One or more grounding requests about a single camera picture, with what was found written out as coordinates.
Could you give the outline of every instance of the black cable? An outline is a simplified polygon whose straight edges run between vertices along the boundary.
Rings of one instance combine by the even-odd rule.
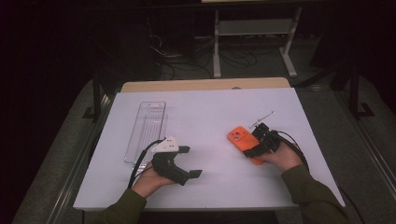
[[[129,179],[128,189],[130,189],[130,188],[132,187],[132,184],[133,184],[134,181],[136,180],[136,176],[135,176],[135,175],[136,175],[136,173],[137,173],[137,170],[139,169],[140,163],[142,163],[142,160],[145,158],[145,156],[146,156],[148,150],[149,150],[152,146],[154,146],[155,144],[159,144],[159,143],[161,143],[162,141],[163,141],[163,140],[157,140],[157,141],[154,141],[154,142],[150,143],[150,144],[140,153],[139,159],[137,159],[137,162],[136,162],[136,164],[134,165],[134,170],[133,170],[132,173],[131,173],[131,178]]]
[[[286,139],[286,138],[284,138],[284,137],[282,137],[282,136],[280,136],[280,135],[273,134],[273,133],[270,133],[270,132],[268,132],[268,134],[271,135],[271,136],[273,136],[273,137],[275,137],[275,138],[277,138],[277,139],[279,139],[280,141],[282,141],[282,142],[285,143],[286,145],[288,145],[288,147],[290,147],[291,150],[293,150],[293,151],[297,154],[297,156],[300,157],[301,161],[303,162],[303,164],[305,165],[306,169],[307,169],[308,172],[309,172],[309,166],[308,166],[308,162],[306,161],[305,155],[304,155],[304,153],[301,151],[301,149],[300,149],[299,147],[297,147],[298,145],[297,145],[297,143],[294,141],[294,139],[291,138],[297,146],[295,146],[295,145],[294,145],[293,143],[291,143],[288,139]]]
[[[340,191],[346,196],[346,198],[349,200],[350,204],[352,204],[352,207],[355,209],[356,213],[358,214],[358,217],[361,219],[361,223],[365,224],[366,222],[364,221],[363,216],[361,215],[361,211],[359,210],[358,206],[353,202],[353,200],[349,197],[347,192],[341,188],[341,186],[338,186]]]
[[[150,166],[149,168],[146,168],[144,171],[140,172],[139,174],[137,174],[134,178],[137,178],[138,176],[142,175],[143,173],[145,173],[147,170],[154,168],[153,166]]]

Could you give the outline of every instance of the orange handheld tool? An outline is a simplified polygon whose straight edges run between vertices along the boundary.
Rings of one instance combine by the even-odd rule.
[[[240,151],[251,149],[260,143],[259,140],[257,140],[257,138],[253,136],[253,134],[251,134],[242,126],[238,126],[230,131],[227,134],[227,137],[228,139],[230,139],[231,142],[236,145],[236,147]],[[257,158],[250,158],[250,160],[256,165],[260,165],[263,163],[262,160],[259,160]]]

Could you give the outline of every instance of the olive green sleeve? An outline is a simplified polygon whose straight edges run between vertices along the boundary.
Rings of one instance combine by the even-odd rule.
[[[316,181],[303,165],[289,169],[282,174],[282,179],[308,223],[349,223],[344,208],[332,191]]]
[[[146,203],[146,199],[127,189],[116,203],[102,211],[91,224],[137,223]]]

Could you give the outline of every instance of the floor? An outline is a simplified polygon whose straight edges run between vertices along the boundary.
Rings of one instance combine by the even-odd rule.
[[[200,56],[194,60],[177,57],[176,52],[168,54],[173,59],[166,59],[167,65],[161,66],[162,79],[210,78],[213,67],[207,46],[211,46],[211,39],[197,41],[201,47],[196,54]],[[286,77],[293,85],[321,71],[309,66],[318,39],[297,36],[290,57],[298,76],[290,78],[277,50],[282,41],[281,36],[224,39],[220,46],[221,78]],[[361,223],[360,214],[365,223],[394,223],[396,117],[382,103],[375,87],[361,78],[360,102],[367,103],[375,116],[356,120],[347,109],[348,85],[342,91],[331,90],[332,76],[296,90],[332,175],[347,193],[344,199],[351,223]],[[90,81],[70,109],[13,223],[89,223],[96,215],[72,207],[111,97],[104,97],[96,122],[83,118],[92,106]],[[297,210],[276,211],[276,215],[279,223],[303,223]]]

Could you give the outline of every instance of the clear plastic tray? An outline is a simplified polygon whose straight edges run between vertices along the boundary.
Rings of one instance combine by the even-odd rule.
[[[143,102],[140,104],[131,140],[125,153],[125,162],[135,166],[140,154],[150,143],[165,138],[168,120],[165,107],[166,102]],[[141,168],[145,167],[152,157],[152,152],[148,150],[140,164]]]

